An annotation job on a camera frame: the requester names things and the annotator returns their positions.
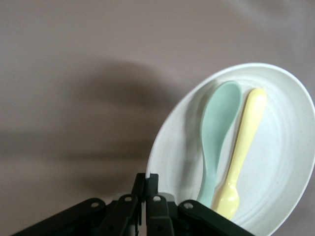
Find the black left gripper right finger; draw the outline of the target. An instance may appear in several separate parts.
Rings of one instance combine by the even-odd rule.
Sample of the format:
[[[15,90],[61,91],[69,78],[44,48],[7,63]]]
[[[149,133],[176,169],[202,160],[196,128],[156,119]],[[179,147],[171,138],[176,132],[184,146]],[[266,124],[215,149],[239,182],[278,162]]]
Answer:
[[[158,193],[158,175],[146,186],[147,236],[249,236],[249,232],[195,200],[176,204]]]

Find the mint green plastic spoon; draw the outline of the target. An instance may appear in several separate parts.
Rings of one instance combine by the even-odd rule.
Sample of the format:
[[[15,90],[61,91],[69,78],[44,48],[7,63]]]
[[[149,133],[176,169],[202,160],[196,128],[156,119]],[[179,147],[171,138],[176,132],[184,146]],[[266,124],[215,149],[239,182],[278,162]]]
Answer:
[[[204,107],[200,123],[203,172],[197,201],[206,207],[212,204],[221,150],[242,100],[240,85],[228,81],[218,86]]]

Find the round white speckled plate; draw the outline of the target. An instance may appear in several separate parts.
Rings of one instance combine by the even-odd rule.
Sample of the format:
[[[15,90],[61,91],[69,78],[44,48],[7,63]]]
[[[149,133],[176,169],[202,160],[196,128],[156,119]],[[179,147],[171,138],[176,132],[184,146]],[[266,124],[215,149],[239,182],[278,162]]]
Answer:
[[[202,180],[200,120],[206,101],[224,82],[244,96],[267,93],[267,105],[242,166],[239,208],[232,218],[255,236],[271,236],[301,199],[315,165],[315,107],[303,84],[286,70],[264,63],[224,69],[191,90],[162,125],[147,174],[158,174],[158,190],[175,202],[195,200]]]

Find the pale yellow plastic fork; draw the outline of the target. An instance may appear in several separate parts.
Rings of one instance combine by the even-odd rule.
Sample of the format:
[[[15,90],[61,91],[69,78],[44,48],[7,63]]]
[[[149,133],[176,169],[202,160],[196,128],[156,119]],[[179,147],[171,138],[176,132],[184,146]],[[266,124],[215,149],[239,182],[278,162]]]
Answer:
[[[228,172],[213,202],[214,211],[228,220],[232,219],[240,204],[237,181],[266,104],[265,90],[255,88],[250,91],[244,106]]]

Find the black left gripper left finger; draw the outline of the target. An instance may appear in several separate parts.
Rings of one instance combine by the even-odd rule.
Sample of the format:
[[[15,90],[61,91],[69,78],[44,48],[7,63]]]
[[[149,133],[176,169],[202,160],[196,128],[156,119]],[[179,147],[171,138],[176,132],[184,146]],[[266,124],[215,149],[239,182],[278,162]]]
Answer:
[[[11,236],[137,236],[144,188],[138,173],[132,191],[108,205],[90,198]]]

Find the brown table mat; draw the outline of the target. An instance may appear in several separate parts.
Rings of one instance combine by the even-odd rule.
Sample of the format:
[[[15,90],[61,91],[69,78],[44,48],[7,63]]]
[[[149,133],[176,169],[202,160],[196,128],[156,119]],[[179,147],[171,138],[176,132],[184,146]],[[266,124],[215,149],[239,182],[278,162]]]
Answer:
[[[130,191],[178,101],[248,62],[315,98],[315,0],[0,0],[0,236]]]

